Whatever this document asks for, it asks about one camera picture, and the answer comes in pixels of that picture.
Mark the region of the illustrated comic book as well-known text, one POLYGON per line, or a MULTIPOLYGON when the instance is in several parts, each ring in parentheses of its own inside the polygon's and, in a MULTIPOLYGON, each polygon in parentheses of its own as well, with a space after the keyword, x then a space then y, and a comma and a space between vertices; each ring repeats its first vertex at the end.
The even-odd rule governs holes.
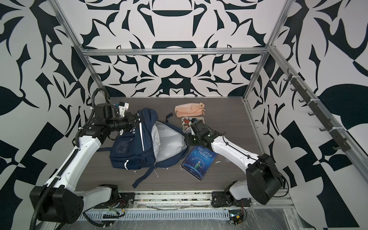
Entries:
POLYGON ((191 125, 193 123, 195 123, 198 120, 202 120, 203 123, 205 122, 204 117, 182 117, 181 118, 181 122, 182 122, 182 131, 185 134, 192 134, 194 135, 194 131, 191 128, 191 125))

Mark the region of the blue Little Prince book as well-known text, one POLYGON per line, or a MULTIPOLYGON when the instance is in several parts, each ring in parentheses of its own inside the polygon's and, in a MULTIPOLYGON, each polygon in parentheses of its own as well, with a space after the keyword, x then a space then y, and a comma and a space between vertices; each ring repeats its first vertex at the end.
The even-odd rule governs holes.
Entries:
POLYGON ((195 146, 181 164, 181 168, 198 181, 202 181, 216 157, 217 154, 215 152, 200 146, 195 146))

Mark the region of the navy blue backpack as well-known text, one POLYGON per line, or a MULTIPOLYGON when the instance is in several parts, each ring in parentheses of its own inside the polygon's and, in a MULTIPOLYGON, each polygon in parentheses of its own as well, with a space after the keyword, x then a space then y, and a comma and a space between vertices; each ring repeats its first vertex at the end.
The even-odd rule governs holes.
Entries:
POLYGON ((156 168, 176 165, 189 151, 184 132, 167 122, 158 120, 158 114, 151 108, 138 111, 142 120, 132 131, 118 136, 112 147, 100 148, 109 151, 114 168, 147 172, 138 178, 133 188, 145 180, 156 168))

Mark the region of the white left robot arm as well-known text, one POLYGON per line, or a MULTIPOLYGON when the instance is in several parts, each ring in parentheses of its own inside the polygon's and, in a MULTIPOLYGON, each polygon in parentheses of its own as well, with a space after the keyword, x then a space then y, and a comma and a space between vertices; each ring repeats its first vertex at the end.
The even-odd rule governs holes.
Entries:
POLYGON ((91 208, 117 200, 117 187, 102 185, 80 194, 76 185, 93 155, 112 132, 127 131, 139 123, 137 116, 128 112, 129 104, 103 103, 93 107, 91 120, 79 128, 76 145, 68 158, 43 186, 30 193, 34 207, 30 229, 37 220, 72 224, 91 208))

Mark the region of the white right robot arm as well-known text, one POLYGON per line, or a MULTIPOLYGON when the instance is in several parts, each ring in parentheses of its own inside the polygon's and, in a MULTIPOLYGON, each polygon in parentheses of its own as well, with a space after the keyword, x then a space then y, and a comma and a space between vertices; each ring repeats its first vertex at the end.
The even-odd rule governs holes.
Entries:
POLYGON ((257 155, 239 147, 228 140, 225 134, 212 130, 201 120, 190 126, 192 132, 186 135, 186 142, 190 146, 204 147, 222 155, 246 174, 246 180, 237 181, 227 189, 235 200, 252 197, 266 205, 280 189, 289 187, 271 156, 257 155))

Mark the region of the pink pencil case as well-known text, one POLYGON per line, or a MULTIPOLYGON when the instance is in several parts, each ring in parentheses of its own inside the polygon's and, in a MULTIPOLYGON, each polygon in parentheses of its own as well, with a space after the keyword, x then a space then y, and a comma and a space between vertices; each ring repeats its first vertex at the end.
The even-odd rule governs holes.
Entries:
POLYGON ((204 103, 186 103, 174 108, 177 117, 200 117, 205 114, 204 103))

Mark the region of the small green circuit board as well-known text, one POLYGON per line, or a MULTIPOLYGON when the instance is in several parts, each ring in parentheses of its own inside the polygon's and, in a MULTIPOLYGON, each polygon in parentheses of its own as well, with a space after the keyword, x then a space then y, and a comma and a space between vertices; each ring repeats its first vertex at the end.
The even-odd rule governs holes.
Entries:
POLYGON ((231 225, 239 225, 247 219, 247 211, 245 209, 230 210, 229 222, 231 225))

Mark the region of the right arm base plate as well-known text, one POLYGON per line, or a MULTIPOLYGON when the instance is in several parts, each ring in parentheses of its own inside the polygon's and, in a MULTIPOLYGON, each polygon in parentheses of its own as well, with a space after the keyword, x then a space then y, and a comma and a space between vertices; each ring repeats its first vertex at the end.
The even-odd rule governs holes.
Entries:
POLYGON ((242 200, 236 200, 229 192, 213 191, 211 193, 211 205, 214 208, 222 207, 250 207, 251 199, 244 198, 242 200))

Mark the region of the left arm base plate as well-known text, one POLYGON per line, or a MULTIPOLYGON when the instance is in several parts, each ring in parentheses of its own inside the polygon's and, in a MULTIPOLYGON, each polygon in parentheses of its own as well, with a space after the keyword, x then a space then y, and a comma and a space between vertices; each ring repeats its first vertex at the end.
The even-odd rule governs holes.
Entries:
POLYGON ((118 197, 115 200, 108 201, 99 204, 94 209, 126 209, 131 208, 134 205, 135 193, 134 192, 119 192, 118 197))

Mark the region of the grey wall hook rack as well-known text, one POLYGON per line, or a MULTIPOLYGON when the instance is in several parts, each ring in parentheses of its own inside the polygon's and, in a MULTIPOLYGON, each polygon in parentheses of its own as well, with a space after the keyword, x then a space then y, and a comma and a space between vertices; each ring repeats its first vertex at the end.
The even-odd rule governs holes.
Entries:
POLYGON ((351 150, 351 145, 348 143, 348 139, 343 135, 343 128, 332 120, 332 116, 328 115, 327 109, 323 105, 322 101, 317 99, 316 95, 304 83, 302 77, 293 75, 289 72, 289 69, 287 70, 287 74, 288 77, 284 81, 289 81, 294 87, 291 90, 293 92, 298 92, 302 97, 299 102, 306 104, 310 108, 312 112, 308 113, 308 115, 312 117, 316 116, 323 125, 323 128, 319 128, 319 130, 321 132, 327 131, 336 142, 337 146, 333 146, 333 149, 342 150, 343 152, 351 150))

